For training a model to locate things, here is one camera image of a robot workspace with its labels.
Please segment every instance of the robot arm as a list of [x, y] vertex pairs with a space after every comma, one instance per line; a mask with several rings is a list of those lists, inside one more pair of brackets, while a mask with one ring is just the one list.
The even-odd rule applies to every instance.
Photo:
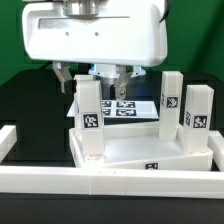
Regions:
[[[25, 49], [32, 59], [55, 62], [62, 90], [64, 82], [71, 79], [67, 67], [63, 68], [64, 62], [118, 65], [119, 69], [156, 66], [167, 56], [166, 25], [162, 20], [168, 3], [168, 0], [31, 3], [23, 12]], [[123, 92], [130, 78], [124, 74], [120, 74], [123, 77], [117, 83], [120, 99], [123, 98], [120, 91]]]

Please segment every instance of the white rectangular pillar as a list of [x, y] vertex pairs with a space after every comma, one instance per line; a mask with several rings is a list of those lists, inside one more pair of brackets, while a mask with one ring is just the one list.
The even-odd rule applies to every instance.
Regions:
[[99, 81], [81, 81], [77, 85], [76, 122], [84, 155], [104, 154], [104, 120]]
[[183, 125], [183, 149], [186, 153], [207, 152], [214, 90], [207, 85], [187, 87]]
[[161, 140], [176, 139], [180, 117], [183, 75], [180, 72], [163, 72], [160, 101]]

